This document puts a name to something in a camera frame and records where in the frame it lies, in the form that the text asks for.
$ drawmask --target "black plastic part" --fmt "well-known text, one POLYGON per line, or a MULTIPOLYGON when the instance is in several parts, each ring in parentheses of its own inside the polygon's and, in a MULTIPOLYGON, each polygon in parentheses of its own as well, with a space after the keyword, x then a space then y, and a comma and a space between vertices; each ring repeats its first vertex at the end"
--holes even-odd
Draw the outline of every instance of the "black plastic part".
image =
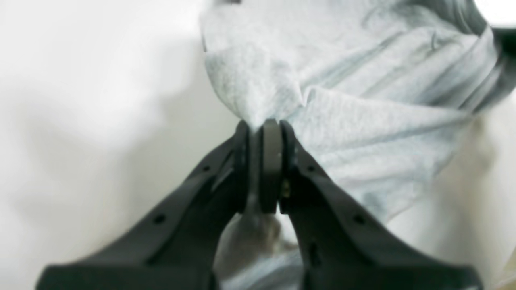
POLYGON ((275 214, 283 181, 283 138, 275 120, 267 120, 262 126, 260 205, 262 213, 275 214))
POLYGON ((303 289, 481 289, 474 269, 437 262, 392 235, 328 178, 287 122, 280 124, 291 185, 282 203, 305 265, 303 289))
POLYGON ((247 135, 239 124, 127 234, 82 261, 48 267, 37 289, 218 289, 212 266, 220 234, 245 208, 247 176, 237 180, 236 172, 245 171, 247 135))
MULTIPOLYGON (((435 261, 392 235, 337 187, 285 121, 262 128, 260 202, 294 225, 304 290, 481 290, 474 269, 435 261)), ((212 266, 248 192, 249 130, 210 152, 127 234, 77 263, 50 266, 38 290, 216 290, 212 266)))

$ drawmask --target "fabric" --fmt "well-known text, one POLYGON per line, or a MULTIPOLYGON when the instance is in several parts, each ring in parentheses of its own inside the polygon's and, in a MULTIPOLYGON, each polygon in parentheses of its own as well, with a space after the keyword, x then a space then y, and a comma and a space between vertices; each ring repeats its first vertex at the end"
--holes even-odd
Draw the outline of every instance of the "fabric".
POLYGON ((247 0, 205 15, 202 31, 220 100, 254 129, 289 121, 382 222, 430 192, 472 118, 514 87, 472 1, 247 0))

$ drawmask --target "gray fabric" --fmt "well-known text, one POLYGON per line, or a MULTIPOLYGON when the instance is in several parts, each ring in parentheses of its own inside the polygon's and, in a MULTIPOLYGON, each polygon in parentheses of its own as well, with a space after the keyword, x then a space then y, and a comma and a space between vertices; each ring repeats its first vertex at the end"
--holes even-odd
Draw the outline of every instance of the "gray fabric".
POLYGON ((210 11, 202 31, 221 101, 252 128, 288 120, 383 222, 428 191, 474 114, 514 84, 472 1, 247 0, 210 11))

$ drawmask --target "white background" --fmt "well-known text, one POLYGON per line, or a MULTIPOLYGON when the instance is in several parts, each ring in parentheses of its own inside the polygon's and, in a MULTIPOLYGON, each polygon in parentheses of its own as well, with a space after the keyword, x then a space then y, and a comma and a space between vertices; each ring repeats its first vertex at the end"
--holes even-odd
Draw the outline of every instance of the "white background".
MULTIPOLYGON (((0 0, 0 289, 32 289, 47 263, 110 242, 233 133, 238 120, 204 71, 205 2, 0 0)), ((488 19, 507 23, 496 1, 483 2, 488 19)), ((474 148, 443 179, 455 206, 422 203, 392 230, 445 259, 440 245, 460 245, 454 234, 466 225, 482 237, 487 272, 501 270, 516 244, 513 106, 487 118, 489 170, 463 170, 483 166, 461 163, 476 160, 474 148), (470 173, 484 180, 475 198, 470 173), (441 231, 429 238, 428 229, 441 231)))

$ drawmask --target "screw hole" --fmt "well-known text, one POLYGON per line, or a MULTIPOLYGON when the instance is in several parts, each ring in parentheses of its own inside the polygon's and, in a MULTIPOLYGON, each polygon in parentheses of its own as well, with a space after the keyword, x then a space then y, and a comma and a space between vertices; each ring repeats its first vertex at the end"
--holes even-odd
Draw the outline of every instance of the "screw hole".
POLYGON ((365 218, 361 215, 355 215, 353 217, 353 220, 358 223, 358 224, 361 224, 361 225, 364 225, 365 224, 365 218))
POLYGON ((319 267, 321 262, 321 257, 319 256, 319 249, 317 248, 317 245, 315 243, 312 243, 310 245, 310 263, 312 264, 312 267, 317 268, 319 267))
POLYGON ((154 223, 155 224, 161 224, 163 223, 165 220, 167 219, 167 217, 165 215, 158 215, 157 217, 154 218, 154 223))

